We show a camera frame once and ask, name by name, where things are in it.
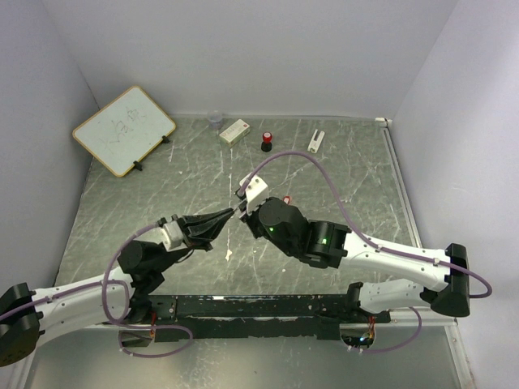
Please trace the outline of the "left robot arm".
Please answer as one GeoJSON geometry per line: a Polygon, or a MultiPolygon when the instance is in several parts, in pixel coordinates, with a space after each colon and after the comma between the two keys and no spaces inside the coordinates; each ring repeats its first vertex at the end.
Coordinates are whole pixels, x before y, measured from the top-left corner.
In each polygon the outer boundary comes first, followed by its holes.
{"type": "Polygon", "coordinates": [[[211,250],[233,214],[228,207],[162,218],[127,238],[99,276],[47,289],[11,286],[1,295],[1,365],[94,324],[138,328],[152,312],[148,295],[163,282],[163,272],[196,250],[211,250]]]}

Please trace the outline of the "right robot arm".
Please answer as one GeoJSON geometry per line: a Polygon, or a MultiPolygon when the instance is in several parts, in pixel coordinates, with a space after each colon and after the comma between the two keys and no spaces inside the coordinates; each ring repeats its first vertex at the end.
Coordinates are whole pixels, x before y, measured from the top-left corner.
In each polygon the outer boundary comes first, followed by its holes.
{"type": "Polygon", "coordinates": [[[372,237],[361,238],[344,224],[308,220],[295,206],[260,194],[240,196],[240,219],[288,257],[310,267],[363,267],[394,276],[387,283],[360,283],[344,303],[356,323],[393,308],[425,306],[437,314],[463,318],[470,313],[467,250],[452,243],[444,250],[420,249],[372,237]]]}

